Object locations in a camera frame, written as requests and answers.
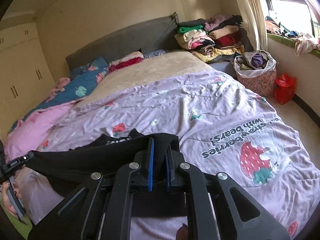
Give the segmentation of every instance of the pile of clothes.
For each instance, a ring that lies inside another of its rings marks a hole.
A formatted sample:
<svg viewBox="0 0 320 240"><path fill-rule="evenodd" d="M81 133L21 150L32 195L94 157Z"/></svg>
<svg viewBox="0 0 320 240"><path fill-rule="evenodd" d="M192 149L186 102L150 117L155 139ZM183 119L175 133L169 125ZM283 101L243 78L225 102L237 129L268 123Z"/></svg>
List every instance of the pile of clothes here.
<svg viewBox="0 0 320 240"><path fill-rule="evenodd" d="M313 50L320 50L320 39L315 38L309 33L298 33L296 31L289 31L285 29L281 23L277 24L271 17L267 16L266 27L267 33L282 36L295 41L295 54L299 56L301 54L312 52Z"/></svg>
<svg viewBox="0 0 320 240"><path fill-rule="evenodd" d="M281 23L277 24L270 16L266 16L265 21L267 33L283 36L289 39L296 38L299 35L299 33L296 31L289 31L288 29L284 28Z"/></svg>
<svg viewBox="0 0 320 240"><path fill-rule="evenodd" d="M244 53L240 15L217 14L209 19L179 23L178 44L206 63L233 61Z"/></svg>
<svg viewBox="0 0 320 240"><path fill-rule="evenodd" d="M237 58L240 70L264 69L268 60L268 55L264 50L245 52L242 57Z"/></svg>

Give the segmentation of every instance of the floor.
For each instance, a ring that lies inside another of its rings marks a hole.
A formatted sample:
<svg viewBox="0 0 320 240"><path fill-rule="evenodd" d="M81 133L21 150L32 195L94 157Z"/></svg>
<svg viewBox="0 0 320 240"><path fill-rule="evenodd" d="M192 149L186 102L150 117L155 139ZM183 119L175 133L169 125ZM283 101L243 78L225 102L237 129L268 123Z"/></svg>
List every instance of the floor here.
<svg viewBox="0 0 320 240"><path fill-rule="evenodd" d="M293 101L280 105L275 98L267 101L276 109L285 124L299 132L300 140L311 161L320 169L320 129L312 119Z"/></svg>

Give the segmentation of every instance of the purple clothing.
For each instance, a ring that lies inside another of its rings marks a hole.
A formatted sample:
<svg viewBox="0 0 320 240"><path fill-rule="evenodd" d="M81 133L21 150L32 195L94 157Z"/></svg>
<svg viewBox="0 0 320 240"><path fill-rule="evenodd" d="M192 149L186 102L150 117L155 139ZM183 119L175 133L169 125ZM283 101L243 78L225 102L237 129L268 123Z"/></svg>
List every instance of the purple clothing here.
<svg viewBox="0 0 320 240"><path fill-rule="evenodd" d="M218 13L215 16L213 16L212 18L206 19L205 23L204 23L204 30L206 32L209 32L211 30L213 30L214 28L218 27L220 25L220 23L229 20L232 18L231 14L222 14L222 13Z"/></svg>

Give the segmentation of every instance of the curtain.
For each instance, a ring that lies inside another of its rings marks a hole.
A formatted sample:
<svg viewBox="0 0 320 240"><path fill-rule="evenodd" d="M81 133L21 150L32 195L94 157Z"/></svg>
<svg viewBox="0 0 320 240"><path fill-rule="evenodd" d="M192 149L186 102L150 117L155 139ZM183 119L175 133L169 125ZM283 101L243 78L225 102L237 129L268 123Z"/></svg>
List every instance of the curtain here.
<svg viewBox="0 0 320 240"><path fill-rule="evenodd" d="M267 28L260 0L237 0L243 28L254 49L268 50Z"/></svg>

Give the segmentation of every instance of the finger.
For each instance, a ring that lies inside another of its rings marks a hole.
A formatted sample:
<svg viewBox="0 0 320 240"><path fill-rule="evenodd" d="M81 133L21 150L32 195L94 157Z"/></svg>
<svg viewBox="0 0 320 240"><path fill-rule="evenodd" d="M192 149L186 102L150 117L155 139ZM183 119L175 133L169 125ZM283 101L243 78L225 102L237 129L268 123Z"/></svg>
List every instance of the finger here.
<svg viewBox="0 0 320 240"><path fill-rule="evenodd" d="M7 191L9 186L10 186L10 182L8 181L5 181L4 183L2 183L2 191Z"/></svg>
<svg viewBox="0 0 320 240"><path fill-rule="evenodd" d="M18 177L19 171L16 171L16 173L14 174L13 178L16 179Z"/></svg>
<svg viewBox="0 0 320 240"><path fill-rule="evenodd" d="M19 188L18 182L14 182L14 183L13 183L13 186L14 186L15 188Z"/></svg>
<svg viewBox="0 0 320 240"><path fill-rule="evenodd" d="M5 209L9 211L10 214L17 215L17 212L12 205L10 207L6 207Z"/></svg>
<svg viewBox="0 0 320 240"><path fill-rule="evenodd" d="M7 190L9 188L9 185L10 184L7 184L5 183L2 187L2 202L3 202L3 205L6 207L6 208L9 208L10 206L12 206L11 202L10 202L10 199L8 197L8 193L7 193Z"/></svg>
<svg viewBox="0 0 320 240"><path fill-rule="evenodd" d="M14 189L13 189L13 192L15 193L15 195L20 194L20 189L14 188Z"/></svg>

